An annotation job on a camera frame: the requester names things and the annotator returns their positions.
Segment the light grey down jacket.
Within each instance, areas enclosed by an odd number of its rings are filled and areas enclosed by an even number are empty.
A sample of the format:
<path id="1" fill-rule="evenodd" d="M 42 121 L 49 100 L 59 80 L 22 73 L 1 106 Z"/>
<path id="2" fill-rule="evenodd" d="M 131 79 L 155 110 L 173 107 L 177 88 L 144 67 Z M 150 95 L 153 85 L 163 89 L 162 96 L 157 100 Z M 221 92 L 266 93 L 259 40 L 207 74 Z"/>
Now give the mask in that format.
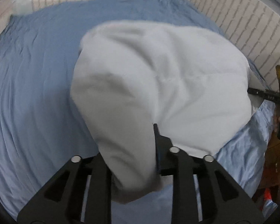
<path id="1" fill-rule="evenodd" d="M 172 183 L 156 170 L 153 125 L 174 146 L 214 155 L 263 100 L 246 57 L 196 26 L 112 21 L 80 43 L 71 98 L 113 174 L 112 199 L 129 203 Z"/>

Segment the blue bed sheet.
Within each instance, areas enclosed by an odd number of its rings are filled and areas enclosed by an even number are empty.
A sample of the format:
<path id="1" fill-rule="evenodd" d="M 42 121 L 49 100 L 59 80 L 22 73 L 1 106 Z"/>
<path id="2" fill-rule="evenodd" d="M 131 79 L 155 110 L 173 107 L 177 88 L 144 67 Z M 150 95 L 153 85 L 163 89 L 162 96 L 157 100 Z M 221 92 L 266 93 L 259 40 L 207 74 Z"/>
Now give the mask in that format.
<path id="1" fill-rule="evenodd" d="M 70 98 L 79 44 L 112 20 L 220 28 L 188 0 L 91 0 L 13 16 L 0 35 L 0 203 L 15 220 L 74 155 L 97 154 Z"/>

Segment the red object on floor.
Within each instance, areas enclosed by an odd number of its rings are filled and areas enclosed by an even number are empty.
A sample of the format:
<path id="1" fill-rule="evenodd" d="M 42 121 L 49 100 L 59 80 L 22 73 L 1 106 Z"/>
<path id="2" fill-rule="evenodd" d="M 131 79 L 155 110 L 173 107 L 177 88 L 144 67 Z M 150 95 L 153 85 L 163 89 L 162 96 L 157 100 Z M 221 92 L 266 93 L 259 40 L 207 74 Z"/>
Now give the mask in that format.
<path id="1" fill-rule="evenodd" d="M 272 196 L 271 196 L 271 190 L 269 188 L 265 188 L 262 209 L 273 206 L 274 204 L 275 203 L 273 202 Z"/>

